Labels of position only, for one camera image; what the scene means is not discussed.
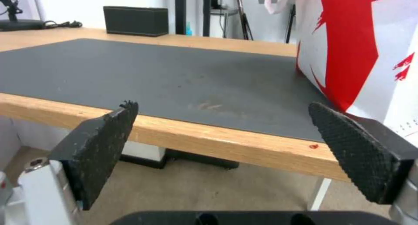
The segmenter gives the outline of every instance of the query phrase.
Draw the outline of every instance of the screw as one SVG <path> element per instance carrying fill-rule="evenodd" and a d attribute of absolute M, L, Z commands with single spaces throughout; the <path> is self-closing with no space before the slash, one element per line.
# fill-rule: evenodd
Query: screw
<path fill-rule="evenodd" d="M 25 172 L 29 173 L 47 165 L 49 160 L 46 157 L 35 158 L 25 165 Z"/>

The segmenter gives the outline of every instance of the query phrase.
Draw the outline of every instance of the white desk leg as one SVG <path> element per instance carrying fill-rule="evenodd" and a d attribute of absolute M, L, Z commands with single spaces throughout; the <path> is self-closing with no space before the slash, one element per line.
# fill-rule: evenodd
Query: white desk leg
<path fill-rule="evenodd" d="M 324 200 L 325 193 L 328 190 L 328 187 L 331 184 L 331 179 L 319 177 L 316 181 L 315 188 L 311 199 L 308 201 L 308 210 L 317 211 L 321 206 L 322 201 Z"/>

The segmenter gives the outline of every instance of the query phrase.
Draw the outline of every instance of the textured gripper pad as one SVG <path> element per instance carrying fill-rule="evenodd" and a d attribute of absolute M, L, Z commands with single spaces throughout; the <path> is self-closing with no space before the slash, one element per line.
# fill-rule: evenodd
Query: textured gripper pad
<path fill-rule="evenodd" d="M 77 201 L 89 210 L 121 157 L 124 144 L 138 114 L 138 104 L 81 122 L 67 135 L 49 159 L 61 161 Z"/>
<path fill-rule="evenodd" d="M 309 105 L 309 115 L 342 169 L 366 199 L 378 204 L 391 204 L 412 161 L 399 159 L 398 155 L 348 115 L 320 103 Z M 373 123 L 373 129 L 382 133 L 388 131 L 379 123 Z"/>

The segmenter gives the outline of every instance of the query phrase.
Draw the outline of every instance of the white plastic bag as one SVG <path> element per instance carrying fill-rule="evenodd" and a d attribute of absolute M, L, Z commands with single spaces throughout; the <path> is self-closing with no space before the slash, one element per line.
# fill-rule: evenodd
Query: white plastic bag
<path fill-rule="evenodd" d="M 283 11 L 288 0 L 277 0 L 275 4 L 271 0 L 264 0 L 264 6 L 270 14 L 277 14 Z"/>

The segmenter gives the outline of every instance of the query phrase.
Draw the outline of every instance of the red stain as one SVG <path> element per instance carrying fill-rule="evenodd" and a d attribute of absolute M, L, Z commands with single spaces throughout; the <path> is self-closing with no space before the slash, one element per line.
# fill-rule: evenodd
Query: red stain
<path fill-rule="evenodd" d="M 309 145 L 309 148 L 310 149 L 317 149 L 319 147 L 319 145 L 318 144 L 312 144 L 312 145 Z"/>
<path fill-rule="evenodd" d="M 318 22 L 316 23 L 316 28 L 312 32 L 312 34 L 316 31 L 316 29 L 318 29 L 319 27 L 321 27 L 324 23 L 325 23 L 324 11 L 322 11 L 321 15 L 318 17 Z"/>
<path fill-rule="evenodd" d="M 327 22 L 328 42 L 324 86 L 315 79 L 321 91 L 343 111 L 357 98 L 378 58 L 373 1 L 321 0 L 324 9 L 317 27 Z"/>
<path fill-rule="evenodd" d="M 406 68 L 403 71 L 396 74 L 395 81 L 398 81 L 398 80 L 402 81 L 406 78 L 406 75 L 408 75 L 409 66 L 412 62 L 414 54 L 415 54 L 415 52 L 413 52 L 411 55 L 409 55 L 404 60 L 402 60 L 400 63 L 398 63 L 396 66 L 394 66 L 393 70 L 406 66 Z"/>

